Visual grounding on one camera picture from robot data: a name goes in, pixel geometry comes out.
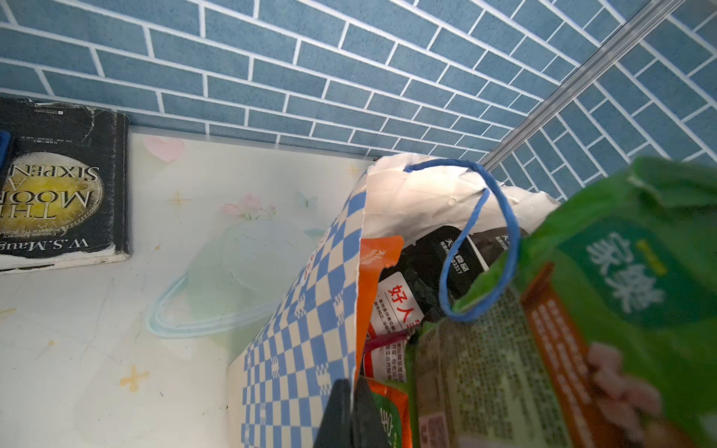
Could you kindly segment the orange red condiment packet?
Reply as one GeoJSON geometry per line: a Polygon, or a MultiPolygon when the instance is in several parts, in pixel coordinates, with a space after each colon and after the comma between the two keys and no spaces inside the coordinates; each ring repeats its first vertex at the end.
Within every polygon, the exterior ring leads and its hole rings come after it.
{"type": "Polygon", "coordinates": [[[403,237],[362,238],[360,241],[360,265],[358,266],[358,298],[356,301],[356,361],[361,367],[364,355],[383,347],[406,341],[409,330],[392,330],[388,335],[372,341],[369,326],[373,305],[378,293],[379,277],[384,269],[395,266],[403,250],[403,237]]]}

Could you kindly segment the purple pink condiment packet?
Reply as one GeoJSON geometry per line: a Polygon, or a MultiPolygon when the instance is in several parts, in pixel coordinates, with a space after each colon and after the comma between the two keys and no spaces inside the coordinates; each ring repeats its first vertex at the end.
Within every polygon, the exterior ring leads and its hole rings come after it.
{"type": "MultiPolygon", "coordinates": [[[[444,226],[407,246],[398,263],[379,277],[361,374],[377,381],[407,380],[405,348],[410,328],[439,321],[439,280],[446,255],[461,229],[444,226]]],[[[450,302],[465,296],[472,283],[509,249],[505,227],[472,233],[461,244],[447,274],[450,302]]]]}

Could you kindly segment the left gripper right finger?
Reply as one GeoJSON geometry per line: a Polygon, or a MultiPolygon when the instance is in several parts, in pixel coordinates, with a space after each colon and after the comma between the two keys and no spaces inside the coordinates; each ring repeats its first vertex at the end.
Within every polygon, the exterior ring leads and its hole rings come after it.
{"type": "Polygon", "coordinates": [[[368,381],[358,379],[351,414],[351,446],[354,448],[390,448],[381,423],[379,409],[368,381]]]}

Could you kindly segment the yellow green condiment packet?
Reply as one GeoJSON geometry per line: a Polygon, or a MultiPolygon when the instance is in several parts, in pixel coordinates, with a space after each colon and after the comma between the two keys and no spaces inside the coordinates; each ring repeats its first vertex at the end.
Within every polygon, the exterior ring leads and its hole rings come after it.
{"type": "Polygon", "coordinates": [[[422,447],[715,446],[715,169],[580,190],[413,355],[422,447]]]}

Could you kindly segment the white checkered paper bag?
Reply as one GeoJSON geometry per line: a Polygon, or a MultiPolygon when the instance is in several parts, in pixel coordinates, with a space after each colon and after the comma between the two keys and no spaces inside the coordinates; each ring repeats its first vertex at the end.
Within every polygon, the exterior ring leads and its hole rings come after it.
{"type": "Polygon", "coordinates": [[[472,322],[504,293],[517,268],[521,233],[534,231],[558,202],[506,187],[477,162],[419,154],[370,166],[268,323],[228,370],[233,447],[313,447],[333,384],[358,381],[356,301],[362,238],[416,242],[440,227],[463,233],[505,227],[507,261],[497,283],[462,297],[448,315],[472,322]]]}

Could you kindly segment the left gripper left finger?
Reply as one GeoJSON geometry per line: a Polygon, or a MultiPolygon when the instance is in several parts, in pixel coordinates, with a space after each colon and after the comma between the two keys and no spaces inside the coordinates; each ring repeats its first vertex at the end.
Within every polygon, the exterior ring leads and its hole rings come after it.
{"type": "Polygon", "coordinates": [[[351,414],[353,392],[347,379],[337,380],[332,387],[314,448],[347,448],[351,446],[351,414]]]}

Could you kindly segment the green dark condiment packet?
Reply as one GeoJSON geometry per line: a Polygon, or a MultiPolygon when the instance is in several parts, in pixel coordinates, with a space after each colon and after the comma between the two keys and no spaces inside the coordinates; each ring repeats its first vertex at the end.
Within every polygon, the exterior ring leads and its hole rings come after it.
{"type": "Polygon", "coordinates": [[[403,383],[380,382],[367,378],[368,386],[377,406],[381,425],[391,447],[411,448],[414,446],[410,395],[403,383]]]}

